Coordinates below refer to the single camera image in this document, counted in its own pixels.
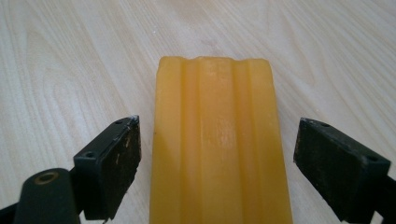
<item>table surface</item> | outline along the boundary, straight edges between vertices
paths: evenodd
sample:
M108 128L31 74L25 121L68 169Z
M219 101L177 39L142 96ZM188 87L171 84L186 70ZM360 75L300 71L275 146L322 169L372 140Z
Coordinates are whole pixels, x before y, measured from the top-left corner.
M294 223L339 222L292 161L300 117L396 162L393 0L3 0L0 207L27 177L72 168L110 122L138 114L143 160L112 222L148 223L155 75L166 55L270 61Z

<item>white wood grain surface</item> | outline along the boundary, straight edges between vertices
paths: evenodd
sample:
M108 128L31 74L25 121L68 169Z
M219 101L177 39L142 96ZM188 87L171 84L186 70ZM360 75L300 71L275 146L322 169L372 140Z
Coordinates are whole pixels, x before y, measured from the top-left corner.
M143 160L112 222L148 223L165 55L270 61L294 223L339 222L292 162L300 117L396 162L394 0L1 0L0 207L19 199L27 177L72 168L111 121L138 114Z

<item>groove in soap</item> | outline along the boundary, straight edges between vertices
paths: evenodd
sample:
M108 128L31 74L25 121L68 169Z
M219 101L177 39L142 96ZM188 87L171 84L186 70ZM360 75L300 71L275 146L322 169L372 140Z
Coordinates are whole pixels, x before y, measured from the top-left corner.
M292 222L267 61L164 57L155 104L151 224Z

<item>black plastic part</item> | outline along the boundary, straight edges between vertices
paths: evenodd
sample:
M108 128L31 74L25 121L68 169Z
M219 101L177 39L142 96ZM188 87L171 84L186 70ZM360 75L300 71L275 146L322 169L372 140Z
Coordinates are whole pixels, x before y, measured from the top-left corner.
M396 223L396 181L387 176L382 183L375 210L384 218L382 224Z
M29 177L23 184L15 224L78 224L69 172L50 169Z
M390 161L312 119L300 120L294 161L340 220L370 223Z
M113 122L74 157L78 209L85 218L114 218L140 160L138 116Z
M0 210L0 223L1 224L11 224L14 222L15 212L17 211L17 203L5 207Z

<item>yellow soap bar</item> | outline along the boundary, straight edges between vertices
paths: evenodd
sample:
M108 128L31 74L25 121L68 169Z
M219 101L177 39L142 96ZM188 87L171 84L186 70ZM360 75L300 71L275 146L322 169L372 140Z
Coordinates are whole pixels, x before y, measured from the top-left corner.
M164 57L149 222L292 223L270 65Z

